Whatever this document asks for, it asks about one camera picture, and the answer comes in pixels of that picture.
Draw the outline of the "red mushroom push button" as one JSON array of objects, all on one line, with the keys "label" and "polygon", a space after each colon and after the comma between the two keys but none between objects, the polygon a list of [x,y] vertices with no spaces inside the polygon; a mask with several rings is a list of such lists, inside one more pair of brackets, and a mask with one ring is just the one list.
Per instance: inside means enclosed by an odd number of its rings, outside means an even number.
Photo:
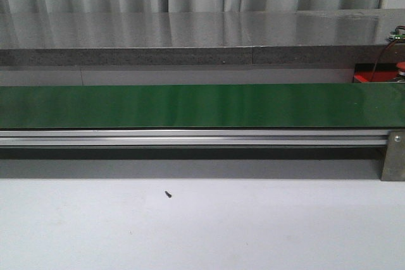
[{"label": "red mushroom push button", "polygon": [[405,82],[405,62],[399,62],[396,64],[397,75],[392,79],[393,82]]}]

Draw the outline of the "grey metal bracket plate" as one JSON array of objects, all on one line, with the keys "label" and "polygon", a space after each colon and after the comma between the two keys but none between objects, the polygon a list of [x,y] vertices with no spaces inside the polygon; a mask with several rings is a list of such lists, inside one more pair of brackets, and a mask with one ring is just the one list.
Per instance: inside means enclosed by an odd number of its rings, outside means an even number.
[{"label": "grey metal bracket plate", "polygon": [[382,181],[404,181],[404,154],[404,130],[390,132],[381,175]]}]

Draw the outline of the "red plate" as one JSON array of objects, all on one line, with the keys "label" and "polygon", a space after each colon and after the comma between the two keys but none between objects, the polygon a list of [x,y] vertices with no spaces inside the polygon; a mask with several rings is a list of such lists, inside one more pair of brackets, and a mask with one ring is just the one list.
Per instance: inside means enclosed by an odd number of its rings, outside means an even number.
[{"label": "red plate", "polygon": [[397,67],[394,63],[377,64],[375,71],[373,71],[372,64],[357,64],[354,70],[353,82],[393,82],[392,79],[396,75]]}]

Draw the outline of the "green conveyor belt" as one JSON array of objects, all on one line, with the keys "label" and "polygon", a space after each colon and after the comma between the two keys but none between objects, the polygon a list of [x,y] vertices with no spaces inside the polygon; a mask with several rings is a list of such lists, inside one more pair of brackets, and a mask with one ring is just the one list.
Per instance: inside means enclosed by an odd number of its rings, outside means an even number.
[{"label": "green conveyor belt", "polygon": [[2,87],[1,128],[402,128],[401,83]]}]

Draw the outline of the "small green circuit board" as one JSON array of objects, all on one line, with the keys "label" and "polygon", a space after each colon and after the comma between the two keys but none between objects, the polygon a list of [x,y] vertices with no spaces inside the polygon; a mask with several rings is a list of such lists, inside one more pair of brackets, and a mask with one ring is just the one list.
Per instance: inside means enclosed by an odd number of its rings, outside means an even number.
[{"label": "small green circuit board", "polygon": [[389,42],[392,42],[392,41],[404,42],[404,40],[405,40],[404,32],[405,32],[405,27],[398,26],[393,31],[391,31],[390,34],[388,34],[386,40]]}]

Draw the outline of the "aluminium conveyor rail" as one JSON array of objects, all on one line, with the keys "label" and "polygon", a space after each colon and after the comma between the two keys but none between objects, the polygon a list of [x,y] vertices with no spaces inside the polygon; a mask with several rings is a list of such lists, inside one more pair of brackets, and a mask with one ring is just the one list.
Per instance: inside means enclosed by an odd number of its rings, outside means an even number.
[{"label": "aluminium conveyor rail", "polygon": [[1,146],[379,146],[387,143],[389,133],[384,129],[9,130],[1,132]]}]

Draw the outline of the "grey stone shelf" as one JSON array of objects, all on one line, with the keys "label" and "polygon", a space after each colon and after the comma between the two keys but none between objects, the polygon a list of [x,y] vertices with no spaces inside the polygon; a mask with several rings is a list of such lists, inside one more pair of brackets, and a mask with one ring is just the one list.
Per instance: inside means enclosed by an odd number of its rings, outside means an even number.
[{"label": "grey stone shelf", "polygon": [[403,9],[1,15],[3,66],[393,63]]}]

